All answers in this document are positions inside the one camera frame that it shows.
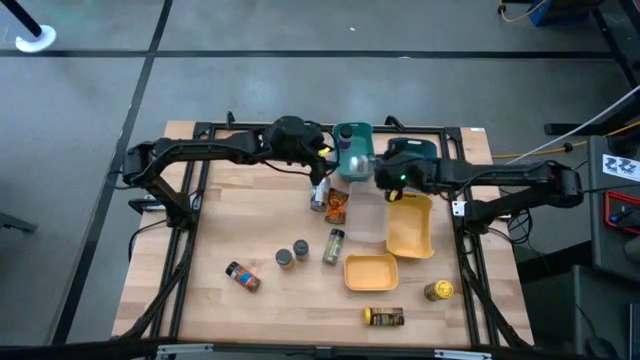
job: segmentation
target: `teal container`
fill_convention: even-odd
[[[354,156],[375,155],[375,152],[373,151],[373,126],[364,122],[337,124],[333,127],[332,132],[338,142],[340,141],[340,129],[345,126],[351,126],[353,128],[353,136],[349,149],[341,150],[338,146],[338,151],[340,151],[340,167],[338,168],[338,173],[342,178],[348,181],[367,181],[369,179],[369,174],[363,175],[353,173],[349,167],[349,162]]]

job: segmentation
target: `gold lid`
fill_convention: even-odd
[[[364,308],[364,323],[367,325],[371,323],[371,308]]]
[[[447,280],[436,282],[435,290],[436,294],[443,299],[448,299],[453,296],[453,285]]]

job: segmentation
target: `bottle cap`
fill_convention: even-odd
[[[364,323],[367,325],[371,324],[371,308],[364,308]]]
[[[231,264],[229,264],[229,266],[227,266],[227,270],[225,270],[225,274],[231,276],[231,273],[233,272],[233,270],[235,270],[235,268],[238,267],[238,263],[235,261],[232,261]]]
[[[436,294],[442,299],[448,299],[453,296],[453,285],[446,280],[436,282]]]
[[[289,265],[293,261],[293,255],[291,255],[291,251],[287,249],[280,249],[276,253],[276,262],[278,265]]]
[[[353,127],[351,125],[344,125],[340,128],[340,137],[344,139],[350,139],[353,136]]]
[[[293,243],[293,252],[300,256],[306,255],[309,252],[309,244],[302,239],[296,240]]]
[[[338,235],[340,237],[344,237],[344,231],[340,229],[331,229],[331,235]]]

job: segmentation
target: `table leg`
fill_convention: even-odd
[[[38,226],[15,216],[0,213],[0,228],[18,229],[24,232],[34,232]]]

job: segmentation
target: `red device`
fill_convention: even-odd
[[[625,208],[638,208],[636,211],[640,211],[640,199],[627,194],[606,191],[604,193],[604,221],[607,225],[619,228],[630,233],[640,235],[640,229],[634,229],[632,227],[622,227],[617,222],[611,220],[612,215],[623,213]]]

